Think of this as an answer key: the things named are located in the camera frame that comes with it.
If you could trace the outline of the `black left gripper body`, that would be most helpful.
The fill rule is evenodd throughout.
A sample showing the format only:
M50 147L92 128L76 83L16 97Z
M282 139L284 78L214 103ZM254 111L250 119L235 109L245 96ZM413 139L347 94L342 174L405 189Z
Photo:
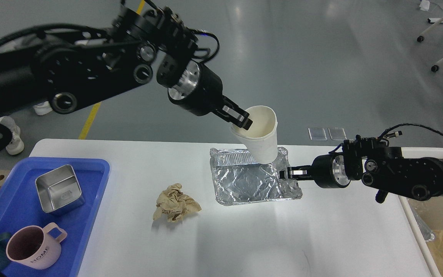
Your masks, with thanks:
M195 116L222 109L223 83L212 70L190 61L176 85L168 89L171 103Z

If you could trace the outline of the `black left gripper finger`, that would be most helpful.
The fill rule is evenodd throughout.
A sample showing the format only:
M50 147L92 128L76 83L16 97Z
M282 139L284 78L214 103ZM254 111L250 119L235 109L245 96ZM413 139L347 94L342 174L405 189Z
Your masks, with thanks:
M228 97L223 96L223 107L221 109L221 118L233 125L252 125L253 121L249 118L250 114L240 108Z
M238 128L249 130L253 121L249 118L250 114L239 106L224 105L216 109L216 115L221 119L232 123Z

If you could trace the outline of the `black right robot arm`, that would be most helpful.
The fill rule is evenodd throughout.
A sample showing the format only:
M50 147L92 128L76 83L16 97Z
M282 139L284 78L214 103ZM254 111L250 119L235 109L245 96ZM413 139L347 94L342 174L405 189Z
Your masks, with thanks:
M312 180L321 188L346 188L360 180L375 188L377 203L383 203L389 193L413 200L426 201L443 196L443 159L434 157L405 158L401 147L391 147L389 140L401 136L398 124L376 137L357 135L343 140L336 149L317 156L311 165L280 170L281 180ZM415 124L443 137L434 128Z

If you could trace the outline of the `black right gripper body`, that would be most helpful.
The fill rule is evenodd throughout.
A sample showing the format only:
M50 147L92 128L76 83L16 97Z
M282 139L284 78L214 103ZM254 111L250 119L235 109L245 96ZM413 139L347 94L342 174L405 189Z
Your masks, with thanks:
M341 154L316 157L311 165L311 176L321 188L346 188L351 182L346 175L344 157Z

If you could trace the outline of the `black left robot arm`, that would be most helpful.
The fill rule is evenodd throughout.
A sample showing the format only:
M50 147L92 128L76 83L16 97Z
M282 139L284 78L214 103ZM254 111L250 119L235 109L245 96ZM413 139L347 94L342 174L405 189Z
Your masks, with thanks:
M69 114L148 84L158 52L165 57L156 81L174 105L196 116L213 113L249 130L253 121L223 95L223 83L206 63L217 54L197 45L198 35L169 7L144 14L121 6L111 28L48 23L0 38L0 117L48 101ZM196 52L205 51L204 56ZM0 151L10 144L10 128L0 124Z

